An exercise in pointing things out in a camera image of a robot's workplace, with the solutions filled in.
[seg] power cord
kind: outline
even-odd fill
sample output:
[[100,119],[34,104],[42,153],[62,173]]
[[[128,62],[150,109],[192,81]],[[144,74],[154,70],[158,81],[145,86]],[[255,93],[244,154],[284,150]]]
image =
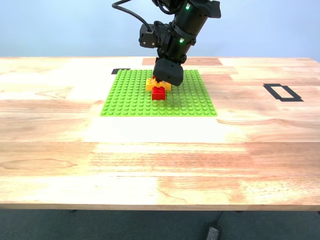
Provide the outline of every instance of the power cord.
[[128,10],[128,9],[122,7],[122,6],[119,6],[119,5],[121,5],[121,4],[125,4],[125,3],[130,2],[130,1],[131,1],[131,0],[121,0],[121,1],[117,1],[117,2],[115,2],[115,3],[112,4],[112,7],[113,7],[114,9],[123,11],[123,12],[125,12],[125,13],[127,13],[127,14],[130,14],[130,15],[134,16],[135,18],[139,19],[139,20],[146,26],[147,31],[148,31],[148,32],[152,32],[151,27],[149,26],[149,24],[148,24],[142,17],[140,17],[138,14],[134,13],[133,11],[130,11],[130,10]]
[[219,221],[221,215],[222,215],[224,212],[225,212],[225,211],[221,211],[221,212],[220,212],[219,216],[218,216],[218,217],[216,218],[216,220],[215,220],[215,223],[216,223],[216,224],[218,224],[218,221]]

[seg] black cable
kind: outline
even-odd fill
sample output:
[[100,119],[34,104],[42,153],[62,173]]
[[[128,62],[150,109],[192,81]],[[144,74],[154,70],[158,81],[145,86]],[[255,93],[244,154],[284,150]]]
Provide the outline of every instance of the black cable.
[[169,24],[167,24],[167,23],[165,23],[165,24],[163,24],[162,22],[160,22],[160,21],[154,21],[154,25],[155,26],[158,26],[158,25],[160,25],[160,26],[164,26],[164,27],[169,27]]
[[160,8],[160,10],[164,14],[168,14],[168,15],[176,14],[179,11],[180,7],[181,7],[181,5],[179,5],[177,8],[174,8],[174,9],[169,11],[169,10],[165,10],[164,9],[164,6],[163,6],[162,2],[160,2],[159,0],[156,0],[156,3],[158,4],[158,7]]
[[220,215],[219,215],[219,216],[216,218],[216,220],[215,220],[216,223],[218,223],[218,221],[219,221],[219,219],[220,219],[220,217],[221,217],[221,215],[222,215],[223,213],[224,213],[224,211],[221,211],[221,212],[220,212]]
[[131,1],[131,0],[121,0],[121,1],[117,1],[117,2],[115,2],[115,3],[112,4],[112,7],[113,7],[114,9],[123,11],[123,12],[125,12],[125,13],[127,13],[127,14],[130,14],[130,15],[134,16],[135,18],[139,19],[139,20],[146,26],[147,31],[148,31],[148,32],[152,32],[151,27],[149,26],[149,24],[148,24],[142,17],[140,17],[138,14],[134,13],[133,11],[130,11],[130,10],[128,10],[128,9],[122,7],[122,6],[119,6],[119,5],[121,5],[121,4],[125,4],[125,3],[130,2],[130,1]]

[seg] green lego baseplate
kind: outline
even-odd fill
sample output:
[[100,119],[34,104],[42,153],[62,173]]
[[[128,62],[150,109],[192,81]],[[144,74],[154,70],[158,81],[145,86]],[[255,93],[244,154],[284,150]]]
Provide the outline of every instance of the green lego baseplate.
[[146,81],[147,69],[119,70],[100,116],[102,117],[216,117],[217,112],[197,70],[184,70],[180,86],[171,86],[165,100],[152,100]]

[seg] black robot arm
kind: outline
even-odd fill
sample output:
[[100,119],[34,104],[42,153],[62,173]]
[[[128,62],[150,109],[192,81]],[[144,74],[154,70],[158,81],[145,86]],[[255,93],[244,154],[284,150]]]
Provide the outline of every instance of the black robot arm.
[[135,13],[120,7],[123,0],[113,8],[129,13],[143,22],[139,42],[144,48],[157,48],[153,75],[158,82],[165,81],[179,86],[183,82],[182,64],[187,60],[187,52],[196,44],[196,38],[208,18],[221,18],[220,2],[209,0],[152,0],[160,10],[174,19],[168,24],[155,21],[146,23]]

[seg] wooden table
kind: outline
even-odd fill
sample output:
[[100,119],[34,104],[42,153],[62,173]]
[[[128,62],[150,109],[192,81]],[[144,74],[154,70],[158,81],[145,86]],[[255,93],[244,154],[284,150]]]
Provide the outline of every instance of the wooden table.
[[0,208],[320,211],[320,63],[190,57],[218,117],[100,117],[154,61],[0,58]]

